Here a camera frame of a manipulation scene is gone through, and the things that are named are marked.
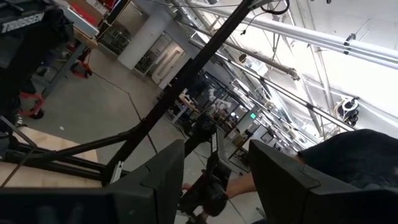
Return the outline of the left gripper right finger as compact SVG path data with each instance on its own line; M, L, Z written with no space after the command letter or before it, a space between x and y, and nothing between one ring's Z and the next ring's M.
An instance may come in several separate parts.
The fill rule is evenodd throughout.
M269 224L398 224L398 190L356 188L258 140L248 158Z

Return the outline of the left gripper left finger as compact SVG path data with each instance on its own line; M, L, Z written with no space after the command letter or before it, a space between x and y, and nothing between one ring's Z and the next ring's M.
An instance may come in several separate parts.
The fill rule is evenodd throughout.
M174 224L184 141L103 188L0 190L0 224Z

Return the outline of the person's forearm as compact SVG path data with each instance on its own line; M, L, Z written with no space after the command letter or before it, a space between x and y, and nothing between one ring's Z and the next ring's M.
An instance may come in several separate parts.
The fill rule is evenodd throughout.
M251 172L230 180L226 187L226 194L229 199L255 191L256 186Z

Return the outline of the person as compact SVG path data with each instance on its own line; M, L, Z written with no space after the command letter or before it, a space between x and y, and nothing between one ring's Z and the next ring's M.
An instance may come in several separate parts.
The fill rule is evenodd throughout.
M295 159L359 189L398 190L398 139L372 129L337 134Z

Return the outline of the black framed robot workcell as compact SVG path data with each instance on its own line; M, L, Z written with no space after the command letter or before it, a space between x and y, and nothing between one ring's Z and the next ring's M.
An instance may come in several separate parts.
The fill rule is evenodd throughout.
M248 136L248 127L240 127L249 108L237 94L209 72L201 71L167 110L172 124L190 137L202 122L215 123L224 136L239 144Z

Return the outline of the red floor stand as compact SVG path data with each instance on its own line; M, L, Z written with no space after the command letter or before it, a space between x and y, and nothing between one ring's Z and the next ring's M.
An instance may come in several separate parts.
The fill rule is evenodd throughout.
M77 58L75 63L70 67L70 71L74 75L85 79L88 79L90 76L92 76L93 71L86 61L90 57L90 53L90 49L85 49L83 53Z
M42 119L44 117L43 105L45 104L45 98L41 94L22 91L19 96L22 104L19 109L19 115L32 119Z

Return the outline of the grey ceiling pipe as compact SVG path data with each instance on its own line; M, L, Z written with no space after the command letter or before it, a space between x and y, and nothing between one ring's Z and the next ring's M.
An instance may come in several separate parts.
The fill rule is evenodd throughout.
M300 80L300 77L299 77L298 73L296 72L296 70L294 68L290 68L290 67L282 65L280 63L277 63L277 62L273 61L269 57L265 57L263 55L255 54L255 53L253 53L253 52L251 52L249 50L246 50L246 49L244 49L242 47L234 45L234 44L232 44L232 43L230 43L228 41L226 41L224 44L229 46L229 47L232 47L232 48L234 48L234 49L236 49L236 50L238 50L238 51L240 51L240 52L242 52L244 54L247 54L247 55L249 55L251 57L254 57L255 59L258 59L258 60L264 62L265 64L267 64L267 65L269 65L271 67L274 67L274 68L276 68L276 69L278 69L278 70L290 75L292 77L292 79L295 80L295 81Z

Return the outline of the wooden table grey legs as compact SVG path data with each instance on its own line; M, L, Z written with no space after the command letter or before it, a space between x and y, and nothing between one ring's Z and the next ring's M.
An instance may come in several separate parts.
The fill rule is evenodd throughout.
M42 86L44 90L42 91L42 98L46 99L54 91L57 85L62 81L62 78L70 70L70 67L76 62L78 57L83 53L83 51L88 47L89 49L97 48L98 42L95 37L90 37L86 32L81 29L74 27L74 38L79 42L78 46L74 49L71 56L67 61L60 67L56 72L54 77L50 80L43 80Z

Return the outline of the white building column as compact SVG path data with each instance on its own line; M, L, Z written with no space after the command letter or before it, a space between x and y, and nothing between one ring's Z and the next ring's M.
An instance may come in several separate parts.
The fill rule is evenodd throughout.
M118 61L132 70L172 20L173 17L165 11L151 15L118 56Z

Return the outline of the white ceiling pipe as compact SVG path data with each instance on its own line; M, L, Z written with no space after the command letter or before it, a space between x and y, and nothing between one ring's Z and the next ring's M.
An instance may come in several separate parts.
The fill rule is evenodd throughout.
M281 16L250 13L238 29L249 28L312 45L329 65L398 72L398 0L290 0Z

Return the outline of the red storage shelving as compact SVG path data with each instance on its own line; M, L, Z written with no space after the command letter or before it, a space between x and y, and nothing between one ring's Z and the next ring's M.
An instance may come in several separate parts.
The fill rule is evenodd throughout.
M90 24L98 27L121 0L66 0Z

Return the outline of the black table frame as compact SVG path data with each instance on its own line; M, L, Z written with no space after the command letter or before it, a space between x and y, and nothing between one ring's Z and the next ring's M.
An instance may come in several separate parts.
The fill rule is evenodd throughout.
M97 149L99 147L108 146L121 141L124 141L122 148L116 153L115 156L108 162L105 168L101 169L100 180L104 183L111 181L111 172L116 168L118 161L125 161L128 156L135 150L138 144L144 139L149 131L154 127L156 122L163 116L167 108L171 106L174 100L179 96L183 89L192 82L194 76L202 69L214 56L215 52L221 47L221 45L230 36L232 31L243 21L250 11L257 8L263 8L264 5L271 3L272 0L244 0L230 15L227 21L221 26L220 30L215 34L214 37L204 46L199 54L192 60L190 59L181 70L178 72L180 80L172 86L169 90L151 109L149 114L143 119L137 126L126 131L125 133L118 134L117 136L111 136L108 138L99 139L86 144L81 144L76 147L63 149L57 151L54 154L49 154L39 159L39 162L52 162L58 158L72 156L80 154L82 152Z

